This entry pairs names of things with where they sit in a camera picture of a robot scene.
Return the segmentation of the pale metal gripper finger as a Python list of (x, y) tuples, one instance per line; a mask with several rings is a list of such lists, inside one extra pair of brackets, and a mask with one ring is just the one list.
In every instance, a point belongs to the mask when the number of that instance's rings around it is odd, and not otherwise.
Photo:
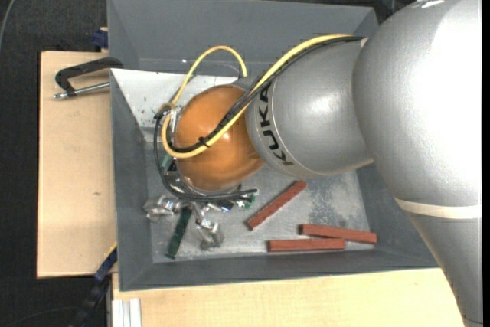
[(160, 221), (163, 217), (177, 214), (181, 209), (179, 200), (161, 195), (149, 198), (143, 205), (146, 217), (150, 221)]
[(200, 248), (202, 250), (221, 247), (224, 242), (224, 234), (217, 222), (209, 221), (207, 218), (196, 220), (196, 230), (201, 236)]

